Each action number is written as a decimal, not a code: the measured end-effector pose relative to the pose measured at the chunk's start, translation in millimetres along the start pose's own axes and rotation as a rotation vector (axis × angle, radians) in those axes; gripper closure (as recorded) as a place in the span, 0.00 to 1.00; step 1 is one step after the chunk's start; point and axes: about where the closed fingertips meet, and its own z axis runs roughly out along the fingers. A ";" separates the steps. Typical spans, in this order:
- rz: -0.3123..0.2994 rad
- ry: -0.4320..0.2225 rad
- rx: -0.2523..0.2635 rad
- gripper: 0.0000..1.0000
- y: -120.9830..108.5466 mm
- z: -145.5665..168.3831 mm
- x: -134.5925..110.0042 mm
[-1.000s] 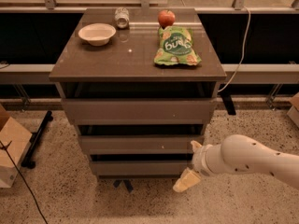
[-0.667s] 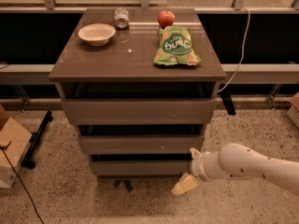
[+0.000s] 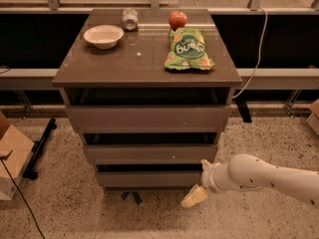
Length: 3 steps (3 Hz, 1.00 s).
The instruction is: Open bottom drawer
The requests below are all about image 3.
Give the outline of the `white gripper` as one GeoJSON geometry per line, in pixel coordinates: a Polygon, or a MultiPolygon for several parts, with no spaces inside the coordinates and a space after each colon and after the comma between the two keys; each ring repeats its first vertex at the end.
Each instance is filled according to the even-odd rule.
{"type": "Polygon", "coordinates": [[[202,166],[200,178],[201,186],[196,184],[191,188],[190,192],[181,202],[181,205],[184,208],[190,208],[195,204],[204,201],[208,197],[208,192],[221,193],[221,189],[217,186],[214,179],[214,172],[219,166],[219,163],[210,163],[206,159],[202,159],[200,163],[202,166]]]}

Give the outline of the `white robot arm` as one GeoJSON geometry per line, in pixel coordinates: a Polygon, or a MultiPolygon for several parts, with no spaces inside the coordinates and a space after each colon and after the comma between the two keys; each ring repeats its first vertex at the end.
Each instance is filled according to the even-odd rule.
{"type": "Polygon", "coordinates": [[[319,172],[270,164],[250,154],[238,154],[226,163],[203,159],[200,185],[192,187],[181,205],[190,208],[209,193],[272,188],[315,208],[319,207],[319,172]]]}

